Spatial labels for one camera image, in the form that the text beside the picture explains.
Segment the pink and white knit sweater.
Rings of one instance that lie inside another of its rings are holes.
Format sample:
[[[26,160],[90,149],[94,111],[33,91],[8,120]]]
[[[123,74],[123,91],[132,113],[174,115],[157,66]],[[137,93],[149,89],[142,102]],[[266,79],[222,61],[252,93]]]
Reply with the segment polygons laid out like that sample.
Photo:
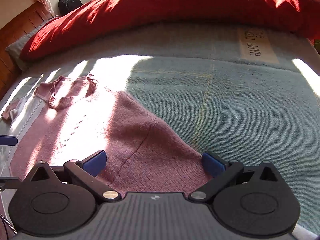
[[[93,75],[43,82],[2,117],[18,145],[1,148],[1,173],[24,178],[38,161],[59,166],[104,150],[107,163],[98,179],[121,194],[189,194],[210,179],[201,155],[168,124]]]

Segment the grey pillow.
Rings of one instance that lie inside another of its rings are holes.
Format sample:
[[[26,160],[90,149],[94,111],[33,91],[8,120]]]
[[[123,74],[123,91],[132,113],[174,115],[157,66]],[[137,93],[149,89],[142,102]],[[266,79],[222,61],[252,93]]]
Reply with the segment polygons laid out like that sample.
[[[26,43],[36,34],[39,32],[39,30],[46,25],[47,23],[59,18],[59,16],[51,17],[50,19],[44,21],[40,26],[32,30],[31,32],[25,34],[24,36],[20,37],[17,41],[7,46],[5,51],[9,53],[10,57],[15,61],[17,66],[21,71],[26,71],[29,69],[30,64],[22,61],[20,59],[20,54],[22,52],[23,47],[26,45]]]

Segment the wooden headboard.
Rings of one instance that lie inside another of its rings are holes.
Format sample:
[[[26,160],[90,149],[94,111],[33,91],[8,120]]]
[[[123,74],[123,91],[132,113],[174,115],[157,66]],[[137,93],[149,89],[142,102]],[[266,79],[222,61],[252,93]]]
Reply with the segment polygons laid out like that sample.
[[[31,32],[44,21],[50,18],[49,12],[40,2],[32,4],[1,29],[0,72],[1,72],[1,98],[12,86],[21,70],[5,50],[7,46]]]

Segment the black backpack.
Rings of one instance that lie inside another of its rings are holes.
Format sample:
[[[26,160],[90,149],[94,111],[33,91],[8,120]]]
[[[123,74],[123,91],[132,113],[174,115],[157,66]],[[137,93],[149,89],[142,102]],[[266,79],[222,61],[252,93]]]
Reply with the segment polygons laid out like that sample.
[[[65,16],[71,11],[78,9],[82,6],[82,2],[80,0],[59,0],[58,1],[58,9],[61,16]]]

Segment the red duvet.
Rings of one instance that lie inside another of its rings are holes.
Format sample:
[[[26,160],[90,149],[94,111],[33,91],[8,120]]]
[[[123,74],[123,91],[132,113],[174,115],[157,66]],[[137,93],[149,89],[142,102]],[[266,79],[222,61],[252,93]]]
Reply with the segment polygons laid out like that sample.
[[[319,0],[91,0],[43,26],[20,58],[35,61],[99,36],[163,21],[216,21],[319,39]]]

